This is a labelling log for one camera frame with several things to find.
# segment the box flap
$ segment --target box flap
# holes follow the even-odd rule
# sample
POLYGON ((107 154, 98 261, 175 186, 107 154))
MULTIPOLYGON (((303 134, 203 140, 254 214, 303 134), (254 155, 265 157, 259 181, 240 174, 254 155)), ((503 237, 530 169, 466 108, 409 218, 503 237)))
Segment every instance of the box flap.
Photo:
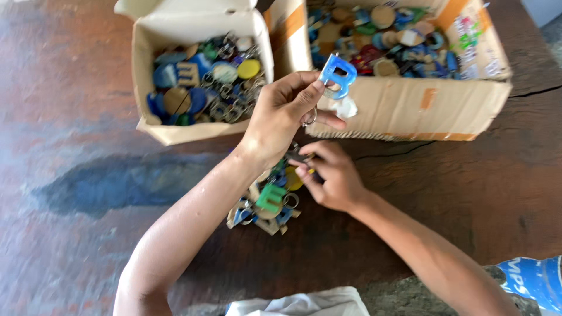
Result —
POLYGON ((118 0, 114 12, 133 21, 148 15, 199 15, 206 12, 235 13, 256 7, 257 0, 118 0))

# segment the forearm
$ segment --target forearm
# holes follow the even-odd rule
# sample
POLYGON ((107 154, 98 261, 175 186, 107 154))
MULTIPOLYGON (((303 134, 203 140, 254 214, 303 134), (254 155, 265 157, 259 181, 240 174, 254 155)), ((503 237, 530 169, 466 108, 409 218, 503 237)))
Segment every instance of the forearm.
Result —
POLYGON ((459 314, 519 315, 507 294, 474 260, 376 194, 350 214, 371 228, 459 314))
POLYGON ((262 172, 261 163, 233 151, 144 234, 125 268, 128 284, 143 295, 167 290, 262 172))

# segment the person's right hand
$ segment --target person's right hand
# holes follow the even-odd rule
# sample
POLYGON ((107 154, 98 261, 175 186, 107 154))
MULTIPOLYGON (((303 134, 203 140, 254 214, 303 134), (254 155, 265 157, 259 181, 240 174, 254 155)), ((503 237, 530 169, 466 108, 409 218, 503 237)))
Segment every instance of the person's right hand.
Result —
POLYGON ((321 157, 312 158, 308 164, 325 180, 324 184, 314 180, 305 164, 299 164, 296 173, 318 204, 349 213, 366 203, 369 191, 363 186, 353 161, 339 144, 320 141, 303 146, 299 152, 300 155, 311 153, 321 157))

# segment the hand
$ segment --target hand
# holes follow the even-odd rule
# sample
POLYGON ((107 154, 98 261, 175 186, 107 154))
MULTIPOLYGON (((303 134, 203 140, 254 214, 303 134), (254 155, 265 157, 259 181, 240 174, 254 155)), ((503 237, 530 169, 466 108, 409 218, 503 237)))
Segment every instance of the hand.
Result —
POLYGON ((318 204, 350 213, 367 203, 370 192, 363 186, 353 161, 340 145, 320 141, 303 146, 299 152, 301 155, 311 153, 321 157, 312 158, 308 163, 325 180, 324 184, 314 180, 306 164, 297 163, 296 173, 318 204))
MULTIPOLYGON (((244 138, 237 147, 265 167, 274 166, 289 149, 303 122, 311 120, 325 86, 319 71, 299 71, 264 86, 244 138)), ((346 122, 328 111, 318 110, 316 121, 337 129, 346 122)))

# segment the wooden table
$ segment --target wooden table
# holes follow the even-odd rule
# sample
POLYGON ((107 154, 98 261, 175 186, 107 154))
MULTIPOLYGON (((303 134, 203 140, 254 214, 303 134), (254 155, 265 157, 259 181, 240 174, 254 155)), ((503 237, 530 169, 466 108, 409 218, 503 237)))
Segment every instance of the wooden table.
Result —
MULTIPOLYGON (((0 306, 9 314, 109 313, 141 235, 240 139, 164 148, 134 130, 132 23, 114 2, 3 4, 0 306)), ((489 131, 473 142, 340 142, 370 189, 479 263, 559 255, 562 76, 519 1, 489 10, 515 71, 489 131)), ((174 287, 174 310, 410 275, 363 225, 299 195, 303 213, 284 236, 221 225, 174 287)))

